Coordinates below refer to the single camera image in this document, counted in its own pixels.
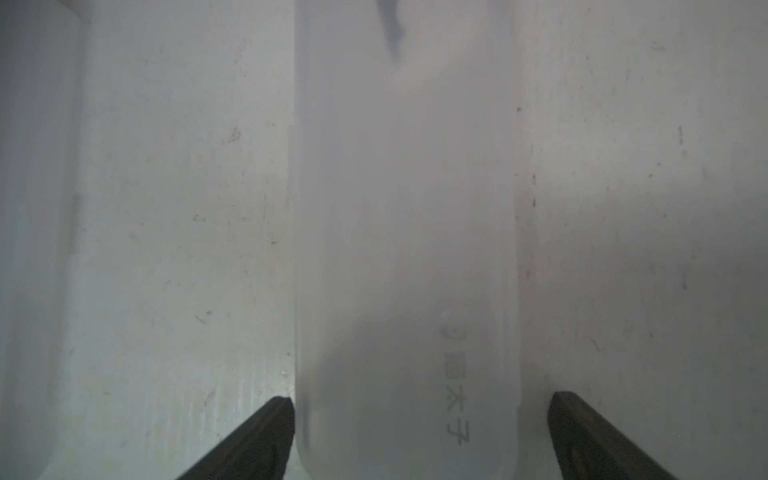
scratched white surface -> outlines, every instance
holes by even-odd
[[[768,3],[516,2],[519,478],[572,389],[681,478],[765,478]],[[174,478],[293,389],[293,5],[88,9],[42,478]],[[305,478],[294,455],[287,478]]]

translucent plastic bottle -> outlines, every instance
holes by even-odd
[[[515,470],[505,3],[296,3],[296,441],[315,480]]]

scratch mark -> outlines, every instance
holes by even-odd
[[[213,390],[210,391],[208,396],[205,397],[205,401],[203,402],[203,406],[207,407],[208,403],[210,403],[210,401],[213,400],[215,396],[216,396],[216,389],[213,389]]]
[[[602,350],[600,350],[600,347],[598,346],[598,343],[597,343],[597,342],[595,342],[595,341],[594,341],[594,339],[593,339],[592,337],[588,337],[588,338],[589,338],[590,340],[592,340],[592,345],[594,345],[594,348],[595,348],[595,349],[596,349],[598,352],[602,352]]]

dust speck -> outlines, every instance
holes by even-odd
[[[235,127],[232,130],[232,134],[230,135],[230,137],[227,138],[227,143],[228,144],[232,144],[232,143],[238,141],[239,139],[240,139],[240,131],[237,130],[237,127]]]

frosted plastic container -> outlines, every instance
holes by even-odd
[[[0,478],[54,448],[72,221],[80,18],[54,0],[0,5]]]
[[[296,3],[296,443],[315,480],[515,470],[506,3]]]

